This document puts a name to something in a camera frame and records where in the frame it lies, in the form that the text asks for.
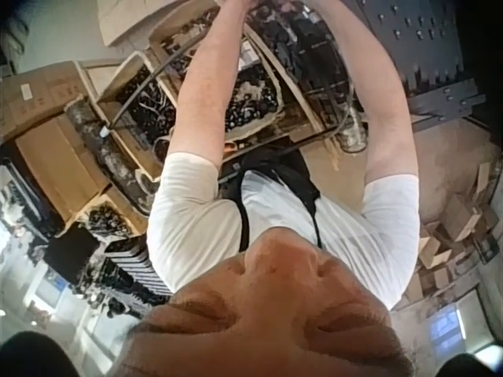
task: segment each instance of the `window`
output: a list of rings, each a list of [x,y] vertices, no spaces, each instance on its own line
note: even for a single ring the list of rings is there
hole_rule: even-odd
[[[430,338],[439,364],[464,352],[464,335],[455,304],[430,318]]]

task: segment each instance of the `nose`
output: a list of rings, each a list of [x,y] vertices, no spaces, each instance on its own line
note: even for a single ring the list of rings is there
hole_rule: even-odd
[[[319,280],[318,259],[318,249],[290,229],[263,233],[244,256],[240,301],[247,318],[258,320],[264,331],[280,331],[278,319],[291,323]]]
[[[288,228],[264,232],[247,250],[244,266],[253,276],[279,276],[308,284],[317,275],[318,249]]]

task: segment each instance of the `person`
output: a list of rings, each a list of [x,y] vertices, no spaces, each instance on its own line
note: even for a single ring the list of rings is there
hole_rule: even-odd
[[[241,172],[240,198],[217,197],[225,113],[255,6],[226,0],[180,90],[149,219],[152,264],[175,294],[129,331],[112,373],[411,375],[389,313],[419,244],[406,96],[391,58],[340,0],[304,2],[334,34],[368,116],[362,212],[273,160]]]

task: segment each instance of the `light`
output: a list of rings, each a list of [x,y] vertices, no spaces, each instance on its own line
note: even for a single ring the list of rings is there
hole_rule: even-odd
[[[466,340],[466,332],[464,331],[463,318],[461,318],[461,313],[459,309],[456,309],[457,321],[459,322],[459,328],[461,329],[461,336]]]
[[[490,370],[497,372],[503,365],[503,348],[493,344],[477,352],[475,357]]]

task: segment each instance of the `black strap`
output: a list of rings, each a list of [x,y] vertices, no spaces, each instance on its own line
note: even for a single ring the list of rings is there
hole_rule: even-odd
[[[239,214],[241,216],[241,239],[239,242],[239,252],[242,253],[248,249],[248,245],[250,244],[250,221],[248,219],[248,213],[246,212],[246,208],[244,208],[243,199],[241,196],[241,186],[244,179],[244,174],[246,170],[243,170],[237,176],[236,188],[231,199],[237,205],[237,209],[239,210]]]

